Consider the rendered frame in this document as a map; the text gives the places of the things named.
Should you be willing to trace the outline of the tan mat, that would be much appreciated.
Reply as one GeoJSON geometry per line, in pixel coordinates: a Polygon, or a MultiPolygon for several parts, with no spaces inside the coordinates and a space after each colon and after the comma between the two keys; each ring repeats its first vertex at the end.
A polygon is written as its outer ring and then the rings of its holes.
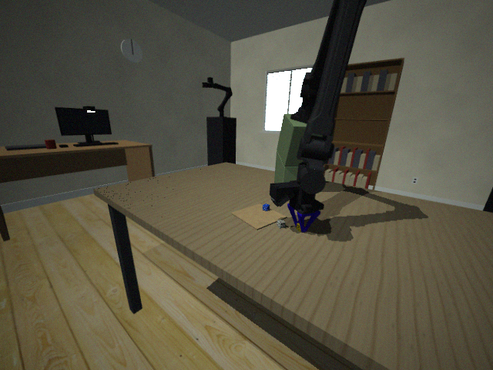
{"type": "Polygon", "coordinates": [[[283,220],[287,218],[286,216],[274,210],[263,210],[263,205],[260,203],[252,207],[247,207],[242,210],[234,211],[231,214],[241,219],[246,224],[249,224],[256,230],[274,224],[278,220],[283,220]]]}

